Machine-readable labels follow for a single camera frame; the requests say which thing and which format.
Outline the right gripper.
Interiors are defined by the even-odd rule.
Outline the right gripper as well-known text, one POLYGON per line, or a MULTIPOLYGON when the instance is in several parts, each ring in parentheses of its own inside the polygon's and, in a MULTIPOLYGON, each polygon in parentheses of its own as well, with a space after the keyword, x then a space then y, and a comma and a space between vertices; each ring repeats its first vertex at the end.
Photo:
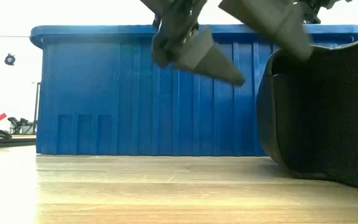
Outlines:
POLYGON ((318 17, 320 9, 324 7, 330 10, 338 1, 340 0, 295 0, 294 4, 302 8, 303 24, 320 24, 321 20, 318 17))

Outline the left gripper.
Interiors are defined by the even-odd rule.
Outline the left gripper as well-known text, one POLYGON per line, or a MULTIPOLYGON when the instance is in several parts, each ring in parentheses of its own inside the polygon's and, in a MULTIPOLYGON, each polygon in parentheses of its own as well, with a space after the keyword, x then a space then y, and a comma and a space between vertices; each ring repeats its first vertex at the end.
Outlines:
POLYGON ((157 65, 165 68, 174 62, 176 70, 198 73, 237 86, 245 83, 241 71, 214 41, 210 26, 198 33, 198 16, 206 0, 141 2, 154 13, 152 26, 156 33, 152 39, 151 57, 157 65))

